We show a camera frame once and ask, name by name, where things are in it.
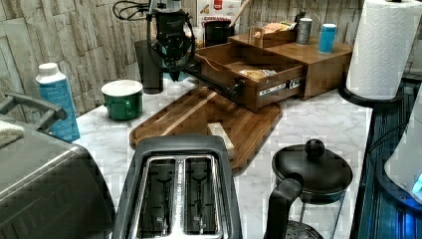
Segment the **stainless steel toaster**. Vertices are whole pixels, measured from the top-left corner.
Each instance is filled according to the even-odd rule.
[[[198,134],[141,141],[112,238],[242,238],[223,138]]]

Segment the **open drawer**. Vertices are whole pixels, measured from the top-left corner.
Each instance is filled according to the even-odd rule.
[[[299,95],[304,90],[305,67],[298,61],[236,43],[198,49],[195,58],[201,63],[201,74],[230,87],[244,82],[241,95],[232,101],[256,112],[259,108]],[[243,70],[270,70],[273,75],[255,78]]]

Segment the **black cup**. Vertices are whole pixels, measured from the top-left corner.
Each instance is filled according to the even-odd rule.
[[[228,38],[235,35],[235,27],[230,21],[211,21],[205,23],[205,47],[227,43]]]

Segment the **small bottle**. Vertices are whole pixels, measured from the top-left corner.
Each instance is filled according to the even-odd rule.
[[[149,95],[161,93],[164,90],[163,73],[155,63],[161,64],[160,67],[162,67],[162,63],[160,62],[163,61],[162,58],[154,51],[151,51],[152,56],[149,55],[146,40],[135,42],[134,49],[143,92]]]
[[[66,119],[59,119],[53,123],[50,128],[52,135],[65,141],[73,141],[80,138],[68,79],[59,71],[56,63],[42,64],[39,67],[39,71],[36,80],[39,83],[41,98],[63,108],[68,114]]]
[[[312,26],[313,26],[313,19],[311,18],[300,19],[298,39],[297,39],[297,43],[299,45],[307,45],[310,42]]]

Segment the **paper towel holder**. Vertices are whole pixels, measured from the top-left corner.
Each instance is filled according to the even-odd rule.
[[[403,100],[403,94],[400,91],[397,91],[396,96],[390,100],[367,99],[349,91],[345,85],[345,81],[343,81],[342,86],[338,88],[338,94],[350,103],[380,111],[396,109]]]

